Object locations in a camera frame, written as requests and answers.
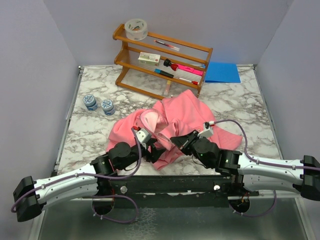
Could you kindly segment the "pink zip jacket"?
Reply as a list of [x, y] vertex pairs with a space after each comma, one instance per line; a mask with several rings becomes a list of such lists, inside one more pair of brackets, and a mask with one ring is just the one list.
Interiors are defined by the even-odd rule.
[[136, 142], [131, 128], [146, 129], [157, 140], [156, 147], [166, 149], [153, 165], [156, 170], [161, 170], [182, 156], [182, 152], [170, 141], [171, 137], [201, 132], [205, 122], [215, 120], [210, 108], [186, 90], [176, 97], [157, 101], [152, 108], [138, 109], [118, 120], [109, 133], [106, 149], [110, 150], [120, 142], [134, 146]]

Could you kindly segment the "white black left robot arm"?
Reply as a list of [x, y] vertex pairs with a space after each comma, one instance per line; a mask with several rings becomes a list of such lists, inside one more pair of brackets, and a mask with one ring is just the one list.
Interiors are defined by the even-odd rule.
[[111, 183], [128, 176], [119, 176], [118, 171], [133, 163], [140, 166], [143, 158], [155, 163], [166, 151], [156, 148], [155, 142], [154, 138], [148, 142], [138, 141], [134, 146], [119, 142], [91, 163], [71, 172], [38, 180], [24, 177], [13, 192], [14, 204], [10, 211], [16, 214], [18, 222], [26, 222], [58, 202], [83, 197], [120, 198]]

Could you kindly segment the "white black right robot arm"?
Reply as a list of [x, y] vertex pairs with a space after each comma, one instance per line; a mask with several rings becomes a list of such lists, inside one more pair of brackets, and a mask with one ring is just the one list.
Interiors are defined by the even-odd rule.
[[312, 201], [320, 199], [320, 164], [312, 156], [296, 160], [252, 156], [219, 148], [216, 143], [200, 137], [197, 131], [170, 140], [184, 155], [198, 159], [206, 169], [225, 176], [239, 176], [229, 184], [236, 196], [246, 191], [280, 190], [299, 193]]

